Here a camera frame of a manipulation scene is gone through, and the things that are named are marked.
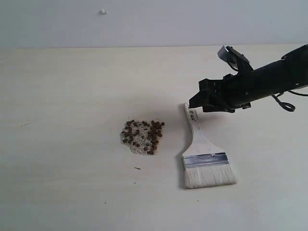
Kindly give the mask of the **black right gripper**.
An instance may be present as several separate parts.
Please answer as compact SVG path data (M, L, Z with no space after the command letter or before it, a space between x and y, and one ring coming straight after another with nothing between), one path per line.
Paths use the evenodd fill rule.
M204 112L234 113L236 109L251 108L251 103L241 100L235 102L239 96L240 87L232 86L231 81L236 75L227 74L222 79L205 78L199 82L199 92L189 99L189 108L202 107Z

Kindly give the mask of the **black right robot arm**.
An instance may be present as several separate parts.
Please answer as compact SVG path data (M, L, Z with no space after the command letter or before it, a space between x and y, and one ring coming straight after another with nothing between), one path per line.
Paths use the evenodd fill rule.
M227 74L218 80L205 78L199 81L199 92L189 99L189 108L234 113L238 108L250 108L253 101L271 96L284 110L293 112L295 107L281 102L278 97L308 85L307 45L257 69L253 69L248 59L231 46L222 46L218 57L236 74Z

